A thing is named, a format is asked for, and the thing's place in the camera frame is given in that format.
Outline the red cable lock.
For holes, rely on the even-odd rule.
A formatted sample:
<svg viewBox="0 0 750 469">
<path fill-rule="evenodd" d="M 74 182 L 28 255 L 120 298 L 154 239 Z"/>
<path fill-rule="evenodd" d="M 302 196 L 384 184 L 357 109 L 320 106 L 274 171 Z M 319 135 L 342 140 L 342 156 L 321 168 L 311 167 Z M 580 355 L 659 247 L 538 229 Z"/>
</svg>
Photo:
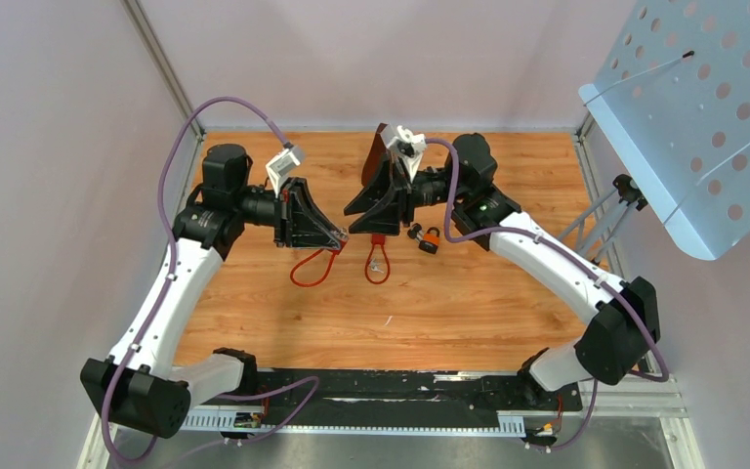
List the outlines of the red cable lock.
<svg viewBox="0 0 750 469">
<path fill-rule="evenodd" d="M 339 255 L 347 242 L 342 240 L 337 247 L 318 248 L 299 260 L 289 272 L 291 283 L 300 288 L 317 287 L 330 277 Z"/>
<path fill-rule="evenodd" d="M 386 237 L 383 234 L 372 234 L 370 236 L 370 250 L 364 267 L 364 276 L 366 280 L 374 285 L 380 285 L 388 281 L 392 269 L 386 250 Z M 381 268 L 385 271 L 383 274 L 371 272 L 368 268 L 370 260 L 377 260 Z"/>
</svg>

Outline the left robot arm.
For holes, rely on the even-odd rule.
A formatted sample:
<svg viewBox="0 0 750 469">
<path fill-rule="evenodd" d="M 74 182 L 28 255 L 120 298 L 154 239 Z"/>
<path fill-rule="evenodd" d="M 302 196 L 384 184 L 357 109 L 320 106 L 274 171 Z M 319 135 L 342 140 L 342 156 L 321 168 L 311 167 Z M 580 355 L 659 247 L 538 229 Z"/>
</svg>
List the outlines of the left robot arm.
<svg viewBox="0 0 750 469">
<path fill-rule="evenodd" d="M 304 152 L 287 143 L 266 165 L 270 185 L 253 186 L 253 165 L 237 144 L 211 148 L 202 182 L 169 227 L 162 267 L 128 330 L 102 361 L 89 359 L 80 381 L 103 423 L 168 439 L 188 412 L 221 395 L 238 404 L 260 391 L 256 359 L 220 348 L 202 362 L 174 357 L 203 291 L 246 226 L 270 227 L 277 247 L 339 251 L 347 241 L 316 206 L 305 179 L 292 171 Z"/>
</svg>

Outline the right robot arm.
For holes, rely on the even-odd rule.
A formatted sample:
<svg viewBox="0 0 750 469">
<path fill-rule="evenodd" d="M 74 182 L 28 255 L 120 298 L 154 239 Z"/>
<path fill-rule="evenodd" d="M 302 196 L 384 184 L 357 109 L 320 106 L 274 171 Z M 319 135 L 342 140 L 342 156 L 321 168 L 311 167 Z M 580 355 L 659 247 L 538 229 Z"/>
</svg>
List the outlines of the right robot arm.
<svg viewBox="0 0 750 469">
<path fill-rule="evenodd" d="M 441 235 L 473 241 L 538 280 L 584 323 L 582 335 L 525 361 L 519 394 L 543 407 L 568 384 L 618 384 L 640 375 L 646 354 L 662 359 L 657 295 L 643 277 L 610 273 L 548 234 L 494 183 L 498 162 L 486 138 L 463 134 L 448 142 L 381 125 L 361 173 L 361 192 L 344 212 L 353 234 L 398 235 L 419 207 L 444 205 Z"/>
</svg>

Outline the orange black padlock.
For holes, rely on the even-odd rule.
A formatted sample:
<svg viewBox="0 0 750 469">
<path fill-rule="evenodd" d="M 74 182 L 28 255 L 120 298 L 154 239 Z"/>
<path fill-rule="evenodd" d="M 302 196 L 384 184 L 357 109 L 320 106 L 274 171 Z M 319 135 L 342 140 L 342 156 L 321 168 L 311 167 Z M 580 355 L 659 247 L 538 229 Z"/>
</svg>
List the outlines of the orange black padlock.
<svg viewBox="0 0 750 469">
<path fill-rule="evenodd" d="M 418 247 L 425 253 L 435 255 L 438 253 L 440 244 L 440 229 L 430 227 L 424 233 L 420 234 Z"/>
</svg>

